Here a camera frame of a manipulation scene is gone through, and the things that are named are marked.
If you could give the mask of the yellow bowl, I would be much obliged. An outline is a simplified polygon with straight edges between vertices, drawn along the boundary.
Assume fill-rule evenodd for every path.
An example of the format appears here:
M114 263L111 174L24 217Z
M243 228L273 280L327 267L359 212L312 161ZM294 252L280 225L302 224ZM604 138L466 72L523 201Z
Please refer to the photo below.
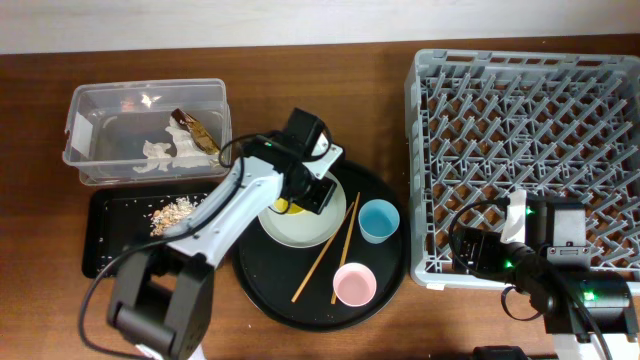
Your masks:
M305 210L296 204L290 204L284 198L279 198L272 206L272 209L277 213L284 215L297 215L304 213Z

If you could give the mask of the blue plastic cup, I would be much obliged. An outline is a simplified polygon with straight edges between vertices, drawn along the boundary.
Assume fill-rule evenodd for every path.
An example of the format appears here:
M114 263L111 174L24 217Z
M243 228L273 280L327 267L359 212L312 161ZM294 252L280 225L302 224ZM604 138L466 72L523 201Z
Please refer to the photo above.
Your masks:
M358 223L361 234L367 242L380 244L397 231L400 225L400 214L391 202L374 199L361 207Z

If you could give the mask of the pink plastic cup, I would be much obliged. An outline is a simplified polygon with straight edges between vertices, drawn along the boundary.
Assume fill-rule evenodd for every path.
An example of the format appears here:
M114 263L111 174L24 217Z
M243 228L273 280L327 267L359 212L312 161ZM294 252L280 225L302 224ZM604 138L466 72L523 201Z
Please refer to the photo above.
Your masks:
M336 298L349 307L367 305L377 291L374 273L360 263L341 266L334 275L332 285Z

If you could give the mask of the white napkin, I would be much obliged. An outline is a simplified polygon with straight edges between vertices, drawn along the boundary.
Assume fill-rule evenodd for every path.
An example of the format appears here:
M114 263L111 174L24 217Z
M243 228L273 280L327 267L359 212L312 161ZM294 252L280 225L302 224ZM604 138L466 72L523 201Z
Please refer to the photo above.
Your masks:
M171 135L176 147L177 157L200 156L201 152L196 146L189 131L183 130L173 117L169 118L169 125L165 130Z
M143 154L148 159L171 158L168 150L171 148L169 143L151 143L146 141L143 145Z

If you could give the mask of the food scraps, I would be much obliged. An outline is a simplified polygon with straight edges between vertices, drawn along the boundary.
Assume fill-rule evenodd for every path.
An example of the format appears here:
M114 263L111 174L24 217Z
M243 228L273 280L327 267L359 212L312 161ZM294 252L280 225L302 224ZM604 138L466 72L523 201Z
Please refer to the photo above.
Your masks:
M160 209L150 214L150 235L161 236L164 232L186 219L197 207L197 201L191 201L189 197L179 197L173 202L167 203Z

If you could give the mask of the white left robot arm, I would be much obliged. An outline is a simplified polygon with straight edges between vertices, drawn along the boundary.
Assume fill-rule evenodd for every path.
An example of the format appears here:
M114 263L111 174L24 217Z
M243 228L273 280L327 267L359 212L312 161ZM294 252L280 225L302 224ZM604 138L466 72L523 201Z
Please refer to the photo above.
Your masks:
M249 224L291 196L319 213L329 195L324 177L339 155L315 161L241 157L226 179L158 241L125 251L107 322L135 345L140 359L188 359L211 321L215 270Z

